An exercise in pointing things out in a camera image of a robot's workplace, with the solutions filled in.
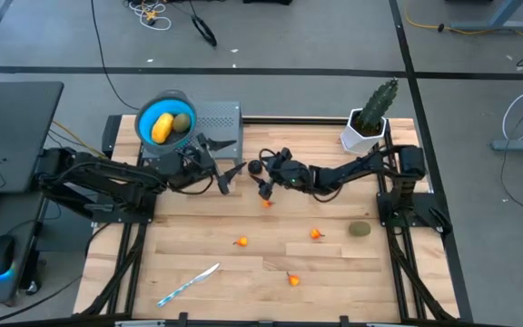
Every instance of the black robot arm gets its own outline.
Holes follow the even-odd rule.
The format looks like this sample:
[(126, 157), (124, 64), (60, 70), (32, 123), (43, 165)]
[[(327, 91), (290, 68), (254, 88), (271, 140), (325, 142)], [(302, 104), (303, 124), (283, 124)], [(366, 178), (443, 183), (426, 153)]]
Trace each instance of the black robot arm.
[[(263, 157), (264, 152), (269, 152), (272, 156)], [(400, 173), (389, 169), (384, 163), (383, 159), (390, 154), (399, 155)], [(259, 194), (264, 200), (270, 199), (275, 183), (287, 189), (315, 196), (337, 193), (345, 183), (372, 173), (383, 173), (393, 181), (401, 179), (416, 182), (425, 176), (423, 152), (414, 145), (394, 146), (390, 149), (374, 151), (337, 168), (306, 166), (291, 158), (292, 155), (288, 148), (283, 148), (278, 153), (267, 149), (261, 150), (260, 160), (268, 172), (270, 180), (265, 182), (256, 176), (252, 176), (252, 178), (258, 183)]]
[[(110, 222), (108, 216), (118, 222), (128, 217), (129, 223), (138, 223), (139, 216), (146, 220), (152, 218), (156, 195), (167, 189), (177, 193), (200, 194), (206, 189), (198, 193), (188, 193), (183, 189), (211, 179), (209, 188), (216, 179), (220, 192), (229, 193), (228, 184), (245, 163), (220, 173), (210, 150), (217, 151), (235, 141), (215, 142), (202, 134), (197, 135), (197, 139), (202, 150), (188, 146), (152, 159), (142, 167), (78, 153), (70, 148), (47, 149), (39, 157), (35, 180), (47, 198), (84, 217), (97, 222)], [(102, 198), (99, 197), (95, 203), (66, 186), (67, 183), (95, 191)], [(115, 212), (127, 214), (115, 217), (111, 214)]]

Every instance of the knife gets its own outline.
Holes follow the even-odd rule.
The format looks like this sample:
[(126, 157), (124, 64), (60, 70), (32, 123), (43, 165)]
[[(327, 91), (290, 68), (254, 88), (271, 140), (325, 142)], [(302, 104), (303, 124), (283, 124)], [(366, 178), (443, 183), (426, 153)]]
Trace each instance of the knife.
[(167, 297), (165, 297), (164, 299), (160, 300), (158, 303), (156, 303), (156, 306), (158, 308), (164, 306), (170, 300), (174, 299), (175, 296), (179, 295), (182, 291), (184, 291), (187, 287), (189, 287), (189, 286), (193, 285), (194, 283), (200, 282), (200, 281), (204, 280), (205, 278), (209, 277), (209, 275), (211, 275), (215, 270), (217, 270), (217, 268), (219, 268), (220, 265), (221, 265), (220, 263), (214, 264), (213, 267), (207, 269), (205, 272), (203, 272), (199, 276), (191, 279), (188, 283), (186, 283), (185, 285), (181, 286), (177, 291), (172, 292)]

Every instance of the wooden table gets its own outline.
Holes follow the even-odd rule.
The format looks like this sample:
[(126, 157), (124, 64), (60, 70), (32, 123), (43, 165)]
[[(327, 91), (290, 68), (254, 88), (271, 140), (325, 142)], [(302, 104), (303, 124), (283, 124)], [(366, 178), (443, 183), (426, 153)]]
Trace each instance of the wooden table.
[[(115, 161), (137, 161), (140, 140), (133, 120), (132, 115), (123, 116)], [(419, 143), (411, 119), (390, 119), (390, 125), (395, 144)], [(333, 125), (246, 124), (243, 160), (256, 159), (264, 147), (280, 151), (287, 146), (294, 159), (306, 164), (345, 164), (354, 156), (342, 151), (340, 131)], [(417, 191), (428, 187), (418, 183)], [(199, 184), (191, 189), (202, 188)], [(257, 184), (244, 173), (235, 178), (227, 196), (217, 187), (200, 196), (161, 194), (146, 234), (133, 317), (177, 319), (180, 312), (188, 312), (189, 319), (196, 320), (337, 322), (339, 316), (348, 315), (351, 322), (398, 322), (387, 235), (375, 202), (376, 177), (345, 185), (331, 203), (318, 203), (279, 186), (273, 191), (275, 204), (264, 208)], [(348, 226), (355, 221), (369, 223), (370, 235), (351, 237)], [(326, 236), (312, 240), (311, 228)], [(94, 239), (75, 312), (86, 308), (113, 274), (122, 229), (113, 224)], [(412, 228), (411, 234), (421, 279), (444, 309), (458, 316), (439, 234), (430, 228)], [(242, 235), (249, 245), (233, 245)], [(156, 307), (164, 296), (215, 263), (221, 267), (206, 281)], [(291, 287), (286, 273), (299, 275), (300, 285)], [(404, 274), (403, 281), (414, 317), (412, 290)], [(121, 290), (126, 286), (124, 279)], [(120, 310), (124, 298), (121, 291)]]

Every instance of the plant pot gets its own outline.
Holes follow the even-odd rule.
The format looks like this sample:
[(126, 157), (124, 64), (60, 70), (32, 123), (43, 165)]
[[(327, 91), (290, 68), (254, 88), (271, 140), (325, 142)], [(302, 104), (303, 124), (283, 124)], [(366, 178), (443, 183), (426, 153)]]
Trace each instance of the plant pot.
[(381, 128), (380, 133), (372, 136), (363, 136), (357, 132), (350, 124), (352, 122), (352, 117), (362, 111), (362, 108), (352, 109), (350, 111), (349, 120), (344, 127), (344, 131), (340, 135), (340, 140), (342, 142), (342, 148), (344, 151), (351, 154), (365, 154), (374, 144), (378, 143), (381, 140), (385, 132), (387, 131), (387, 118), (382, 118), (380, 121)]

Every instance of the yellow cable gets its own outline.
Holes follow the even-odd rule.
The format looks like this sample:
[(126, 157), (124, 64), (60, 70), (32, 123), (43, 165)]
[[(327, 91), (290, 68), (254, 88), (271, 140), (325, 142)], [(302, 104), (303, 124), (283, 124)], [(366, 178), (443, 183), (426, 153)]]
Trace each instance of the yellow cable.
[[(407, 11), (407, 4), (405, 4), (405, 18), (407, 19), (407, 22), (409, 22), (409, 24), (411, 24), (415, 27), (435, 29), (435, 30), (439, 28), (438, 25), (424, 25), (424, 24), (418, 24), (418, 23), (413, 22), (409, 17), (409, 12)], [(444, 28), (448, 31), (459, 33), (462, 35), (482, 35), (482, 34), (487, 34), (487, 33), (493, 33), (496, 31), (496, 30), (483, 30), (483, 31), (467, 32), (467, 31), (462, 31), (462, 30), (459, 30), (456, 28), (451, 28), (451, 27), (444, 27)], [(514, 32), (523, 36), (523, 33), (519, 32), (519, 31), (514, 31)]]
[(78, 136), (76, 136), (74, 133), (72, 133), (67, 127), (63, 126), (62, 124), (56, 122), (56, 121), (52, 121), (54, 124), (56, 124), (58, 127), (62, 128), (66, 133), (70, 134), (70, 136), (72, 136), (76, 141), (78, 141), (83, 147), (85, 147), (86, 149), (88, 149), (91, 153), (93, 154), (96, 154), (98, 155), (99, 157), (103, 157), (103, 158), (106, 158), (106, 156), (95, 150), (93, 147), (89, 146), (88, 144), (86, 144), (84, 141), (82, 141), (81, 138), (79, 138)]

